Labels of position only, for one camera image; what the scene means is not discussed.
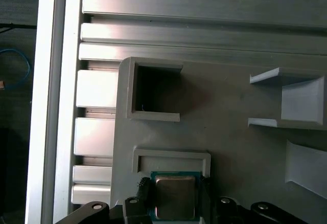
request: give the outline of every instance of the black component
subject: black component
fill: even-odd
[[[109,220],[109,205],[94,201],[83,205],[57,224],[107,224]]]
[[[32,25],[19,25],[19,24],[0,24],[1,28],[11,28],[11,29],[36,29],[36,26]]]
[[[143,200],[129,197],[124,201],[123,213],[125,224],[152,224]]]
[[[306,224],[303,220],[291,215],[281,208],[267,202],[259,202],[251,205],[251,211],[280,224]]]
[[[5,30],[2,30],[2,31],[0,31],[0,34],[1,34],[1,33],[5,33],[5,32],[7,32],[7,31],[11,31],[11,30],[13,30],[13,28],[8,28],[8,29],[5,29]]]
[[[138,191],[136,197],[146,202],[148,200],[149,192],[150,192],[150,178],[143,177],[138,184]]]
[[[106,203],[90,202],[57,224],[152,224],[146,201],[151,198],[150,178],[142,178],[136,197],[110,210]],[[267,202],[247,210],[229,197],[216,197],[211,178],[202,178],[200,216],[205,224],[306,224],[306,222]]]

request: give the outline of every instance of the bolt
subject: bolt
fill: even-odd
[[[136,198],[133,198],[133,199],[131,199],[129,202],[130,202],[131,204],[135,204],[135,203],[138,202],[138,200],[137,200]]]
[[[222,198],[220,200],[223,204],[229,204],[230,203],[230,200],[228,198]]]
[[[258,205],[259,209],[261,210],[267,210],[268,209],[268,206],[264,205],[264,204],[259,204]]]
[[[94,205],[94,206],[93,206],[93,209],[95,209],[95,210],[98,210],[98,209],[100,209],[100,208],[102,208],[101,205]]]

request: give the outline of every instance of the square opening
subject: square opening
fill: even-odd
[[[179,113],[175,108],[181,69],[138,65],[134,83],[135,111]]]

